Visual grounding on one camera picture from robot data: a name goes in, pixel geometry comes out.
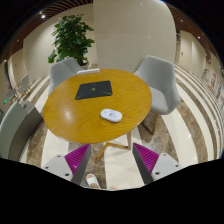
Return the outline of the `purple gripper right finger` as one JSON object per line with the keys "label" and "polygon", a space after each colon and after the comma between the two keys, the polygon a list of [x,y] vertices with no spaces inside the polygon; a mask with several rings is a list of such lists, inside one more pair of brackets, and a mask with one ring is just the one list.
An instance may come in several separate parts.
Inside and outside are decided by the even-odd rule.
{"label": "purple gripper right finger", "polygon": [[145,185],[182,169],[182,166],[169,154],[157,154],[137,143],[133,144],[132,153]]}

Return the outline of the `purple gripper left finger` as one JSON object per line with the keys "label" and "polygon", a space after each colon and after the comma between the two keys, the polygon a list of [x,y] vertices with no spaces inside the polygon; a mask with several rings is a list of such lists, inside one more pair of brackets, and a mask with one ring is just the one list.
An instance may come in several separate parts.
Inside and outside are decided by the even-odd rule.
{"label": "purple gripper left finger", "polygon": [[91,145],[86,144],[63,156],[57,154],[42,169],[59,176],[74,184],[80,185],[84,176],[89,158]]}

